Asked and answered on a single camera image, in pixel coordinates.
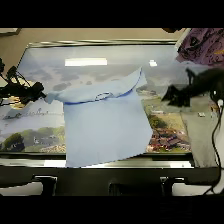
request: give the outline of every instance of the purple cloth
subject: purple cloth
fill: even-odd
[[[224,28],[192,28],[178,53],[179,62],[224,66]]]

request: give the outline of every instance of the metal frame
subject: metal frame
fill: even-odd
[[[20,65],[20,62],[26,52],[27,49],[30,48],[50,48],[50,47],[71,47],[71,46],[113,46],[113,45],[175,45],[177,39],[114,39],[114,40],[78,40],[78,41],[51,41],[51,42],[36,42],[29,43],[25,48],[23,55],[17,65]],[[189,161],[192,166],[194,166],[194,160],[192,153],[183,153],[183,154],[167,154],[167,153],[146,153],[143,155],[136,156],[134,158],[142,158],[145,160],[150,160],[152,166],[153,162],[163,161],[167,163],[167,161]],[[19,162],[9,162],[10,160],[18,160]],[[8,152],[0,152],[0,164],[24,164],[25,166],[30,166],[30,160],[34,163],[35,161],[40,160],[65,160],[66,154],[62,153],[8,153]]]

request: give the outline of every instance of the towel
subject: towel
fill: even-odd
[[[47,95],[46,102],[64,105],[67,167],[122,160],[146,151],[152,129],[136,92],[146,83],[139,68],[120,80]]]

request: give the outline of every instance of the patterned fabric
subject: patterned fabric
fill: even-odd
[[[178,53],[179,62],[224,66],[224,28],[192,28]]]

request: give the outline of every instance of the light blue fabric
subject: light blue fabric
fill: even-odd
[[[152,129],[136,87],[141,68],[120,80],[51,92],[64,103],[66,166],[83,167],[126,159],[146,150]]]

